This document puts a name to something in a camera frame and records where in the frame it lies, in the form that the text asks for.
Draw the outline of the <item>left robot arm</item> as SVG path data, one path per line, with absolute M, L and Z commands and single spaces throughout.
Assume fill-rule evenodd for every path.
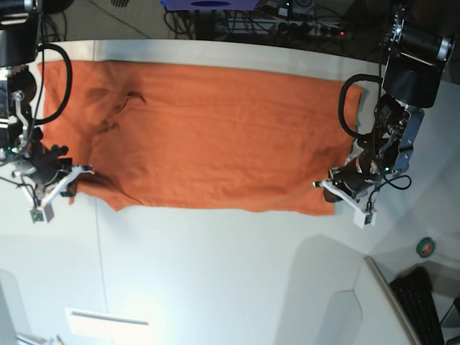
M 401 1 L 394 8 L 380 53 L 385 69 L 378 75 L 354 75 L 341 88 L 339 123 L 362 152 L 329 170 L 329 188 L 324 182 L 314 183 L 322 188 L 325 201 L 357 201 L 369 188 L 378 192 L 405 178 L 424 111 L 435 103 L 458 35 L 458 1 Z M 374 124 L 367 134 L 351 129 L 344 114 L 347 92 L 359 81 L 379 86 Z

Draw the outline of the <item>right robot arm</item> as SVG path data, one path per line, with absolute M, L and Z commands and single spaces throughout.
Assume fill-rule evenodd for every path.
M 66 146 L 47 148 L 41 127 L 56 120 L 70 99 L 73 69 L 63 48 L 45 36 L 45 20 L 62 14 L 71 1 L 1 2 L 1 164 L 12 164 L 16 182 L 31 198 L 34 209 L 44 208 L 52 198 L 68 194 L 68 186 L 86 168 L 67 156 Z M 29 66 L 46 50 L 61 55 L 65 65 L 65 92 L 57 110 L 41 119 L 32 101 L 40 101 L 43 83 L 37 83 Z

